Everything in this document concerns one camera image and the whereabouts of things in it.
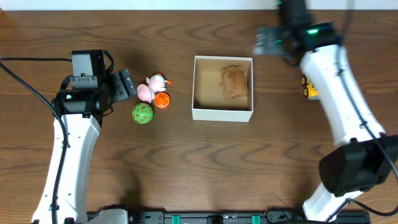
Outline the brown plush toy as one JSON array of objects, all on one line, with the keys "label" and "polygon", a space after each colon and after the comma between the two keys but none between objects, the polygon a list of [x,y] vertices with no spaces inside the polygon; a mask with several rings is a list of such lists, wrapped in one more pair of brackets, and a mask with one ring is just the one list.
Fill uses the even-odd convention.
[{"label": "brown plush toy", "polygon": [[221,72],[223,95],[227,100],[241,98],[248,94],[248,84],[240,65],[230,65]]}]

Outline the pink white pig toy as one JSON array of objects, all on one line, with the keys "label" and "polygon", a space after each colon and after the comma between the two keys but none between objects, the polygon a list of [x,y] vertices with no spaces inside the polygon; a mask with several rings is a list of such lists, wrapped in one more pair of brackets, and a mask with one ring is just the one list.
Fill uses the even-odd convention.
[{"label": "pink white pig toy", "polygon": [[141,101],[151,103],[155,94],[166,90],[166,84],[171,85],[171,80],[166,80],[162,73],[158,72],[150,78],[146,78],[145,84],[140,84],[137,87],[137,96]]}]

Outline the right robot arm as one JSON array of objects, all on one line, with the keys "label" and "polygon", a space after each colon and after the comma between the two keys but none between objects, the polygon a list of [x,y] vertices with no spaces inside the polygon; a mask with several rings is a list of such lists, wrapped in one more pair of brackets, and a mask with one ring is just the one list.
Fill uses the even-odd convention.
[{"label": "right robot arm", "polygon": [[335,150],[320,160],[320,185],[302,204],[300,223],[334,223],[358,197],[397,172],[397,136],[386,134],[354,78],[344,45],[353,12],[341,30],[317,23],[304,0],[277,0],[278,27],[262,27],[256,55],[280,55],[314,85]]}]

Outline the green numbered ball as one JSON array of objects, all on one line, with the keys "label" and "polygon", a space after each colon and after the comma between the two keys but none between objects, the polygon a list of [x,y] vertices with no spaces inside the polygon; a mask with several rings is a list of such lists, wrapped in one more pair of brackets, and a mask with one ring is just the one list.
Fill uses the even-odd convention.
[{"label": "green numbered ball", "polygon": [[154,112],[147,103],[138,103],[132,111],[132,118],[138,124],[146,124],[152,121]]}]

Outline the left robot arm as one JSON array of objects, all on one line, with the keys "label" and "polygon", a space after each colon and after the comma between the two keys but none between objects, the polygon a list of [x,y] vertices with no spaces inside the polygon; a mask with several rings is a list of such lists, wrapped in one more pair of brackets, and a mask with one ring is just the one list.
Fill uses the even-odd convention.
[{"label": "left robot arm", "polygon": [[128,70],[104,80],[69,76],[53,99],[54,144],[42,198],[32,223],[88,223],[86,187],[103,116],[113,103],[136,95]]}]

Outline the grey yellow toy truck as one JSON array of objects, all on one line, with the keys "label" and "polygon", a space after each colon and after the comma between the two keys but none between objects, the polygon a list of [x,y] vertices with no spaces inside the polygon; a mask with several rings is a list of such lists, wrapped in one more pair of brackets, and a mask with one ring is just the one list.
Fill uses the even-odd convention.
[{"label": "grey yellow toy truck", "polygon": [[319,95],[313,83],[309,81],[308,77],[304,75],[301,79],[303,85],[303,94],[308,100],[318,100]]}]

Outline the orange ball toy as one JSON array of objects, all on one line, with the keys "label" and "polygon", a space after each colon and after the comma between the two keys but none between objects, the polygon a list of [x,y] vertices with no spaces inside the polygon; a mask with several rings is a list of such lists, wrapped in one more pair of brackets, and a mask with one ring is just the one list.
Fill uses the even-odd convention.
[{"label": "orange ball toy", "polygon": [[155,95],[154,104],[159,109],[166,109],[170,104],[170,96],[166,92],[159,92]]}]

